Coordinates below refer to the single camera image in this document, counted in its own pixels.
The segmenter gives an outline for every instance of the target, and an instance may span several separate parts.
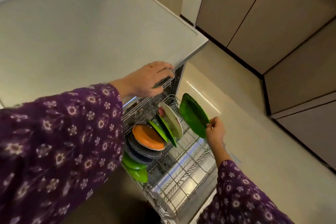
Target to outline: orange bowl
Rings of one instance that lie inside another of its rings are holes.
[[[135,139],[143,146],[152,149],[161,151],[165,148],[165,142],[155,132],[154,129],[146,125],[137,125],[132,129]]]

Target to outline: sleeve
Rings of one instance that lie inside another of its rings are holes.
[[[120,165],[123,144],[122,102],[108,83],[0,110],[2,223],[61,220]]]
[[[198,219],[201,223],[293,224],[231,160],[218,168],[215,194]]]

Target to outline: person's left hand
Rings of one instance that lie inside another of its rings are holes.
[[[121,98],[126,96],[153,97],[163,92],[161,86],[153,88],[156,83],[168,76],[174,78],[174,73],[170,69],[174,69],[172,64],[155,61],[110,83],[119,91]]]

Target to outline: lower dishwasher rack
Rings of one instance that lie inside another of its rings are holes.
[[[125,137],[134,125],[153,119],[161,101],[177,115],[183,137],[177,140],[176,148],[170,142],[166,144],[163,156],[147,167],[147,183],[133,180],[164,222],[189,223],[215,189],[217,168],[206,140],[198,137],[182,118],[179,99],[173,94],[165,96],[164,92],[139,101],[123,118]]]

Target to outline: wire rack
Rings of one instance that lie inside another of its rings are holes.
[[[180,115],[180,101],[173,94],[165,96],[164,92],[154,98],[141,100],[123,118],[127,127],[125,136],[134,125],[147,124],[152,120],[161,101],[177,115],[183,137],[177,141],[176,148],[171,143],[166,144],[163,157],[147,167],[147,183],[135,183],[163,219],[176,221],[178,214],[216,169],[216,163],[206,140],[198,137]]]

